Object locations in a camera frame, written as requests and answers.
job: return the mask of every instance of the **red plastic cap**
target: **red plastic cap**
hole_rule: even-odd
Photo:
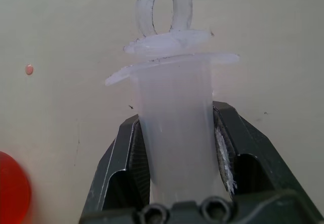
[[[19,164],[0,152],[0,223],[20,224],[31,198],[27,177]]]

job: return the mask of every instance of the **small pink spot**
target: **small pink spot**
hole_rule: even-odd
[[[34,72],[34,67],[31,64],[26,65],[25,72],[29,76]]]

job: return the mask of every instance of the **translucent plastic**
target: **translucent plastic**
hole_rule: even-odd
[[[153,200],[200,202],[215,193],[218,173],[210,56],[164,60],[172,63],[131,73]]]

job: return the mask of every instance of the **white wall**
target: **white wall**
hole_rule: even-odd
[[[157,1],[164,29],[171,1]],[[324,213],[324,0],[193,3],[192,27],[215,34],[206,50],[241,55],[236,67],[214,68],[214,99],[270,138]],[[30,223],[77,223],[99,159],[136,113],[128,81],[103,85],[131,64],[123,46],[139,37],[134,4],[0,0],[0,151],[29,175]]]

